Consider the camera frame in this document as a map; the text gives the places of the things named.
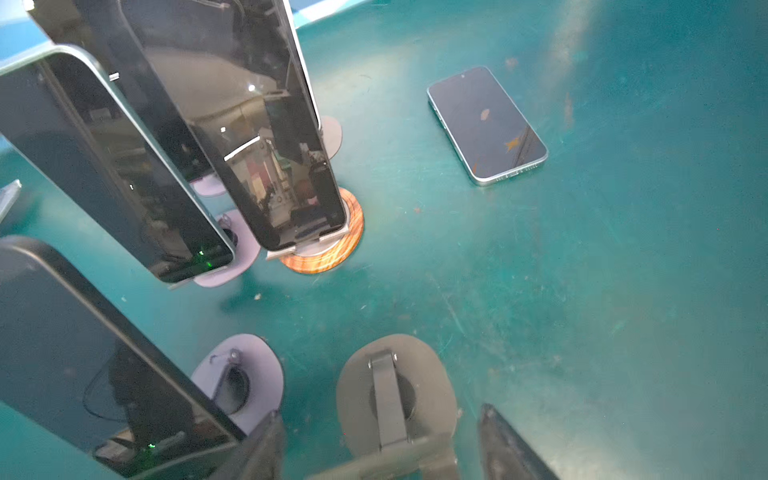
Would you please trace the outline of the dark grey stand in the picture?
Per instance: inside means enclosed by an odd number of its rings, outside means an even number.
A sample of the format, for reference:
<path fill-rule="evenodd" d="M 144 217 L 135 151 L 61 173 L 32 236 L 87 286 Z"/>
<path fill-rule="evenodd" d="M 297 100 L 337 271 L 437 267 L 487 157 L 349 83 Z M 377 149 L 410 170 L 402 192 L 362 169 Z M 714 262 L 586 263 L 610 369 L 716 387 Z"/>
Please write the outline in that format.
<path fill-rule="evenodd" d="M 354 459 L 314 479 L 458 479 L 459 413 L 447 371 L 425 342 L 393 334 L 345 363 L 336 388 L 342 433 Z"/>

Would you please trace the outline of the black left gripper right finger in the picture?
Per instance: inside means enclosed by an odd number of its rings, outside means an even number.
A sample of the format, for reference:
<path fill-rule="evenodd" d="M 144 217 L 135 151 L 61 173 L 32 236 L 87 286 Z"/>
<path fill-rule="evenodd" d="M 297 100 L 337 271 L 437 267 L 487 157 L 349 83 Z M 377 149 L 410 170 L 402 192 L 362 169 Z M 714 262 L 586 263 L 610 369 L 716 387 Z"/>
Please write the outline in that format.
<path fill-rule="evenodd" d="M 478 438 L 486 479 L 559 479 L 492 404 L 481 407 Z"/>

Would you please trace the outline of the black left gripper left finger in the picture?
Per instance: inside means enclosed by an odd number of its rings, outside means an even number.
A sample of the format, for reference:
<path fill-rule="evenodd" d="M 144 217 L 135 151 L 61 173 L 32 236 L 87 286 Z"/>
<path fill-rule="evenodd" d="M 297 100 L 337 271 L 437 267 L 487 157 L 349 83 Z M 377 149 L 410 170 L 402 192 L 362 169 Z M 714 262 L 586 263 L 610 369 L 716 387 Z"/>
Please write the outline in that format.
<path fill-rule="evenodd" d="M 280 479 L 284 447 L 284 423 L 280 412 L 273 410 L 208 479 Z"/>

